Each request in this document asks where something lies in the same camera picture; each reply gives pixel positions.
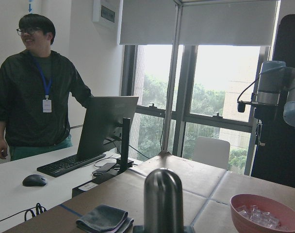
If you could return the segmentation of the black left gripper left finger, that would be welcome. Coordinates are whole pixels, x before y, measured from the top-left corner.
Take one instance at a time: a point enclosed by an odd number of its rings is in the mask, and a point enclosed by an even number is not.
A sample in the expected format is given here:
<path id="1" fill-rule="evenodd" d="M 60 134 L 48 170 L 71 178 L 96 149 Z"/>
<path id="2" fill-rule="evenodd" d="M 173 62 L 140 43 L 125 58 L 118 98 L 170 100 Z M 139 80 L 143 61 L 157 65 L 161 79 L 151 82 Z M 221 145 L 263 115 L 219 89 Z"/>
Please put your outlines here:
<path id="1" fill-rule="evenodd" d="M 144 226 L 143 225 L 134 226 L 133 233 L 144 233 Z"/>

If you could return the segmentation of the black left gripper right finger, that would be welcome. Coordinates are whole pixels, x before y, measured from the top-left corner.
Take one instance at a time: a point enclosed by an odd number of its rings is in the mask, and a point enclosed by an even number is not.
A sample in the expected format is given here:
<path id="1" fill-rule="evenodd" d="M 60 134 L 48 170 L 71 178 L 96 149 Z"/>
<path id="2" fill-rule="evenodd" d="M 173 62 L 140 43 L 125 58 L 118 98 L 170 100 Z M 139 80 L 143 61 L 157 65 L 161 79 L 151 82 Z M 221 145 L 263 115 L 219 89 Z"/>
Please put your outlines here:
<path id="1" fill-rule="evenodd" d="M 183 227 L 183 232 L 184 233 L 195 233 L 195 230 L 192 226 L 184 226 Z"/>

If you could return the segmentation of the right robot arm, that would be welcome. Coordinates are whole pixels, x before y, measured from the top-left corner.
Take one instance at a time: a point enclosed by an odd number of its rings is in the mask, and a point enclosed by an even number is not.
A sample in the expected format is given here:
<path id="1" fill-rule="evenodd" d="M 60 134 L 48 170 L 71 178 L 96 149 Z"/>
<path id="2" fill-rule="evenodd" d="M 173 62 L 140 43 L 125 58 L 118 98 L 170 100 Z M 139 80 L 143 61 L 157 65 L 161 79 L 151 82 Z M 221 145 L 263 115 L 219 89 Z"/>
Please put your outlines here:
<path id="1" fill-rule="evenodd" d="M 254 83 L 258 87 L 251 101 L 237 99 L 238 112 L 243 113 L 246 105 L 251 105 L 254 117 L 268 124 L 276 119 L 281 106 L 284 122 L 295 128 L 295 68 L 287 67 L 284 61 L 265 61 Z"/>

